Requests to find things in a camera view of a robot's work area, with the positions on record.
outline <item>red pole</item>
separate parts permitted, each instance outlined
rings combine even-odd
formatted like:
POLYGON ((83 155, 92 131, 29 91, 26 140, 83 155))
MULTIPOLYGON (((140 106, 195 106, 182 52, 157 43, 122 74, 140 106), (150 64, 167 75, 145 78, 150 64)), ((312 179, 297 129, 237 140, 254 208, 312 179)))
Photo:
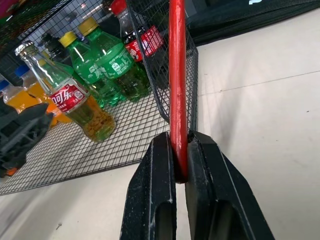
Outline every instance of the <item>red pole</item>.
POLYGON ((169 9, 170 139, 177 182, 188 181, 186 113, 185 1, 171 0, 169 9))

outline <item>wire mesh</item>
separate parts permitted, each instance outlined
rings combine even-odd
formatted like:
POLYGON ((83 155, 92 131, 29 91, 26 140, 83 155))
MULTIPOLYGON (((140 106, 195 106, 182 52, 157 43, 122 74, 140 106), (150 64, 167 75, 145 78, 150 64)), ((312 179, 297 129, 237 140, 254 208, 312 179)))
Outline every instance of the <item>wire mesh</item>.
MULTIPOLYGON (((169 85, 169 0, 127 0, 127 5, 159 112, 169 122, 170 90, 164 87, 169 85), (149 41, 142 40, 145 31, 141 29, 152 27, 160 32, 161 39, 154 32, 149 41), (147 55, 146 50, 160 41, 162 46, 152 56, 147 55)), ((186 108, 188 127, 192 130, 197 128, 198 55, 186 29, 186 108)))
MULTIPOLYGON (((156 1, 155 5, 151 3, 152 1, 135 1, 137 4, 148 2, 144 6, 143 13, 149 17, 153 15, 154 9, 155 14, 164 13, 166 9, 169 9, 168 1, 156 1)), ((55 14, 44 16, 47 21, 42 21, 44 24, 37 24, 38 28, 34 26, 33 32, 27 36, 27 39, 33 41, 41 51, 45 49, 42 43, 42 35, 45 33, 60 38, 64 33, 74 31, 80 39, 83 39, 77 26, 91 16, 105 32, 120 36, 119 20, 108 11, 103 10, 106 5, 102 4, 101 0, 60 1, 59 4, 61 7, 57 10, 56 5, 55 14)), ((0 195, 137 163, 142 159, 151 140, 156 135, 169 131, 167 122, 169 121, 170 90, 167 87, 158 87, 161 83, 168 83, 168 21, 165 22, 165 19, 165 15, 160 15, 158 18, 151 17, 148 20, 148 24, 155 22, 154 25, 158 26, 165 42, 162 51, 156 52, 159 57, 157 56, 154 60, 144 59, 153 94, 151 93, 138 103, 126 101, 119 103, 116 107, 107 107, 105 110, 114 116, 116 129, 110 138, 101 143, 90 141, 75 123, 59 123, 29 151, 26 164, 0 187, 0 195)), ((198 52, 189 34, 187 34, 186 53, 188 127, 195 130, 197 126, 198 52)), ((6 62, 7 58, 11 59, 11 68, 7 69, 6 65, 0 64, 0 73, 4 73, 4 77, 13 84, 20 85, 22 82, 13 77, 13 71, 21 64, 21 61, 12 54, 6 54, 0 61, 6 62)))
POLYGON ((29 0, 0 26, 0 56, 15 48, 71 0, 29 0))
POLYGON ((28 152, 26 164, 0 187, 0 195, 137 163, 151 140, 169 130, 152 95, 106 110, 116 121, 110 138, 96 143, 75 123, 59 123, 28 152))

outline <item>black fabric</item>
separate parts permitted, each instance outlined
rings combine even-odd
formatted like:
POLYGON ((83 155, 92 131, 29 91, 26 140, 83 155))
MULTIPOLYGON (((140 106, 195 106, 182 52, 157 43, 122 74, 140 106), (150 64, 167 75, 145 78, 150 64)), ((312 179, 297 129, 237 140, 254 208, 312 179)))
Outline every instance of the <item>black fabric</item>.
POLYGON ((197 46, 233 37, 320 7, 320 0, 219 0, 188 19, 197 46))

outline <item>white floor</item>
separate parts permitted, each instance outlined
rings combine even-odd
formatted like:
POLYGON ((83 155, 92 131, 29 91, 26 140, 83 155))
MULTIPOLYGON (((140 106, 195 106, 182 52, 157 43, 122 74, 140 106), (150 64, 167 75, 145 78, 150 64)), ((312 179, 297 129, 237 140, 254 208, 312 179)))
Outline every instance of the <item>white floor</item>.
MULTIPOLYGON (((319 239, 319 19, 315 10, 198 48, 198 130, 246 177, 277 240, 319 239)), ((0 239, 118 239, 136 168, 0 197, 0 239)), ((177 240, 187 240, 176 187, 177 240)))

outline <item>red bottle label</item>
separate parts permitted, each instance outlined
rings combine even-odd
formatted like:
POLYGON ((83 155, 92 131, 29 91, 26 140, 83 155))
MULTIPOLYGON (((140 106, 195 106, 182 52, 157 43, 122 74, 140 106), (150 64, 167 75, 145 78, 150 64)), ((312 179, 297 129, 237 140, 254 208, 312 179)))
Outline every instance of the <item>red bottle label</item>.
MULTIPOLYGON (((145 55, 147 57, 154 54, 157 49, 164 44, 160 32, 154 25, 141 36, 141 41, 145 55)), ((125 46, 125 48, 128 50, 135 62, 142 61, 143 57, 140 52, 137 40, 130 42, 125 46)))
POLYGON ((50 98, 54 104, 65 113, 81 104, 87 99, 88 92, 76 84, 76 81, 70 79, 59 88, 50 98))

